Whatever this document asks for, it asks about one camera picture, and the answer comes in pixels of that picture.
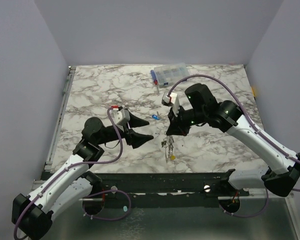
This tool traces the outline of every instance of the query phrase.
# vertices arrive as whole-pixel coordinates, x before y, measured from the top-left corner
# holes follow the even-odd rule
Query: wall
[[[300,152],[300,0],[283,2],[246,70],[265,129]]]
[[[68,65],[33,0],[0,0],[0,240],[12,202],[40,176]]]
[[[282,0],[35,0],[65,59],[247,64]]]

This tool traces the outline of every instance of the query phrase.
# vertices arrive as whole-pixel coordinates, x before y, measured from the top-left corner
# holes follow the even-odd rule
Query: transparent organizer box
[[[190,75],[184,63],[156,66],[153,71],[160,87],[174,84]]]

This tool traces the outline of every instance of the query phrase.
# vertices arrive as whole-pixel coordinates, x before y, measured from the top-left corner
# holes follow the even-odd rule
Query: marble surface
[[[132,149],[124,141],[122,157],[115,163],[94,165],[95,173],[208,173],[224,172],[228,169],[248,170],[266,164],[237,139],[208,125],[191,128],[188,136],[173,136],[174,160],[165,158],[161,142],[169,126],[169,107],[161,105],[164,92],[158,95],[150,75],[155,65],[90,65],[76,68],[73,84],[61,126],[52,163],[55,172],[72,154],[81,139],[85,121],[93,116],[100,118],[105,126],[110,125],[107,109],[112,105],[128,107],[139,118],[150,125],[135,128],[154,139],[143,146]],[[247,108],[251,118],[262,127],[258,109],[253,98],[245,69],[242,65],[190,65],[190,74],[206,74],[223,81]],[[206,84],[218,101],[232,100],[231,95],[218,83],[205,78],[192,78],[175,89],[185,109],[191,108],[184,91],[194,83]],[[161,120],[152,118],[159,113]],[[117,142],[110,142],[113,147]],[[120,146],[109,149],[99,161],[109,161],[117,156]]]

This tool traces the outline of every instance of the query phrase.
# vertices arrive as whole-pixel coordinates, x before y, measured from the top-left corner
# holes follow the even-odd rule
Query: small blue clip
[[[161,119],[160,117],[158,117],[158,116],[155,115],[155,114],[152,115],[152,118],[155,119],[155,120],[160,120],[160,119]]]

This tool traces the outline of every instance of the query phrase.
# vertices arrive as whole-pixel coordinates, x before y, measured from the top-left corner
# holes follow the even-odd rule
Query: gray floor
[[[240,214],[257,212],[264,199],[244,199]],[[106,209],[108,217],[123,210]],[[121,221],[83,217],[78,202],[62,213],[43,240],[296,240],[286,202],[272,198],[254,218],[225,215],[219,208],[139,208]]]

